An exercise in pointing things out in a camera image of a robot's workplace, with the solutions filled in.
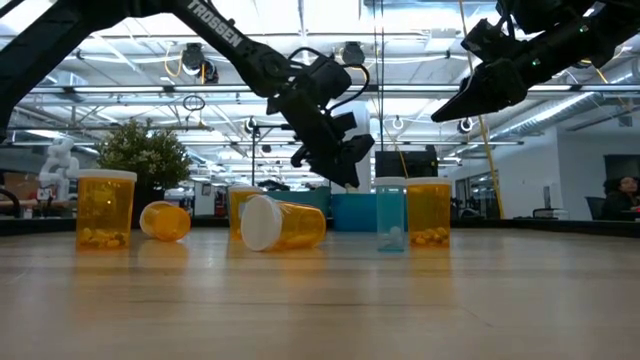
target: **green plant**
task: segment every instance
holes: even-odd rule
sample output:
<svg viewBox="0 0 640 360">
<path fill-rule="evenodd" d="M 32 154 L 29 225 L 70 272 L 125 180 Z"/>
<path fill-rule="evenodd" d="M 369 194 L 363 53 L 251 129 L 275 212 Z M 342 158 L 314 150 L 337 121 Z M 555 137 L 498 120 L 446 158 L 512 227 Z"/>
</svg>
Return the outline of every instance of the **green plant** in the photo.
<svg viewBox="0 0 640 360">
<path fill-rule="evenodd" d="M 171 129 L 150 129 L 131 120 L 113 131 L 98 145 L 98 166 L 132 171 L 138 184 L 169 189 L 189 177 L 187 149 Z"/>
</svg>

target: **white bottle cap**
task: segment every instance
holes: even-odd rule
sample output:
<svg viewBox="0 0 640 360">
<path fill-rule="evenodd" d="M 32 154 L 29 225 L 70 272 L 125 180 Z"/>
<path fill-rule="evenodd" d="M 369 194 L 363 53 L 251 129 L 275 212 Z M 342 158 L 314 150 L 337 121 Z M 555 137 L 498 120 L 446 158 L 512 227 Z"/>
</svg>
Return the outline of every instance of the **white bottle cap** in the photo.
<svg viewBox="0 0 640 360">
<path fill-rule="evenodd" d="M 240 232 L 244 244 L 253 251 L 272 247 L 282 231 L 282 210 L 277 201 L 255 195 L 245 204 Z"/>
</svg>

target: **wall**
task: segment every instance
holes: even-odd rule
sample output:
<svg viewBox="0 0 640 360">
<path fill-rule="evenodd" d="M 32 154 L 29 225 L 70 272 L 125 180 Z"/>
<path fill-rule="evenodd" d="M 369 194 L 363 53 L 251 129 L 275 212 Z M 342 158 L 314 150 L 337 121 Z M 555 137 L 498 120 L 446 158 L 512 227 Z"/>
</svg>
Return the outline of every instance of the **wall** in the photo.
<svg viewBox="0 0 640 360">
<path fill-rule="evenodd" d="M 493 152 L 506 219 L 531 216 L 534 209 L 543 208 L 545 186 L 551 188 L 551 206 L 563 207 L 556 130 L 524 141 L 523 146 L 497 147 Z M 458 179 L 489 172 L 486 160 L 466 160 L 463 164 L 449 173 L 454 184 Z"/>
<path fill-rule="evenodd" d="M 586 196 L 604 197 L 604 156 L 640 155 L 638 139 L 638 135 L 559 134 L 562 196 L 572 220 L 591 220 Z"/>
</svg>

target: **wooden table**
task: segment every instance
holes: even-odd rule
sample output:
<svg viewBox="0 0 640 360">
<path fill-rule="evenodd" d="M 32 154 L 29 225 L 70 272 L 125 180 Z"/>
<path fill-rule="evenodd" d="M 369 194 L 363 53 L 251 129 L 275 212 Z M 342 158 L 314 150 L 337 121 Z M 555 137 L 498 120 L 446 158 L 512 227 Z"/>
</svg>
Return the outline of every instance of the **wooden table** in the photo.
<svg viewBox="0 0 640 360">
<path fill-rule="evenodd" d="M 330 235 L 279 254 L 196 229 L 75 253 L 0 239 L 0 359 L 638 359 L 640 243 L 454 231 L 383 255 Z"/>
</svg>

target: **potted plant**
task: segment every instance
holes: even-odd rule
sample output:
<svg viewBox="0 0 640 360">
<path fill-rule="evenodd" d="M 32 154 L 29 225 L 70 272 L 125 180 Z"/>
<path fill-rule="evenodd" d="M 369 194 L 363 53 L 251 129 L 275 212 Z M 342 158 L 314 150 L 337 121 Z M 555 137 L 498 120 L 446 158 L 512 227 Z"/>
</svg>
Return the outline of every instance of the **potted plant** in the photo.
<svg viewBox="0 0 640 360">
<path fill-rule="evenodd" d="M 97 164 L 103 169 L 138 174 L 132 226 L 148 204 L 164 199 L 164 191 L 189 177 L 186 148 L 171 129 L 151 130 L 151 121 L 131 120 L 115 129 L 98 147 Z"/>
</svg>

